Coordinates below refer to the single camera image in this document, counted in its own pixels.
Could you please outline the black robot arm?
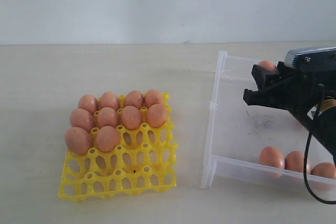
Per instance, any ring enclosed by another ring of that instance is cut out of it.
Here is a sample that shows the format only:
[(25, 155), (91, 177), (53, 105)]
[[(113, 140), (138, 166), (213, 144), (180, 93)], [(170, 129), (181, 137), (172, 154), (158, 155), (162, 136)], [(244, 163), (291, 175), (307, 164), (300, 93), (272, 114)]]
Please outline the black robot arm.
[(335, 99), (335, 67), (306, 64), (290, 68), (279, 62), (277, 72), (254, 65), (251, 74), (258, 89), (244, 91), (247, 105), (288, 111), (335, 156), (335, 106), (322, 106)]

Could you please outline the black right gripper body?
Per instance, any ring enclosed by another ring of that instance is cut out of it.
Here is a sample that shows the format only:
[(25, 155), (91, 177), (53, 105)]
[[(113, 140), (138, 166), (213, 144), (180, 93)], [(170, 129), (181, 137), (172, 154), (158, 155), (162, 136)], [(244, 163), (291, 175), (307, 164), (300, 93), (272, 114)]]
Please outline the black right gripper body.
[(272, 107), (291, 114), (316, 110), (325, 85), (324, 71), (302, 72), (276, 69), (272, 72)]

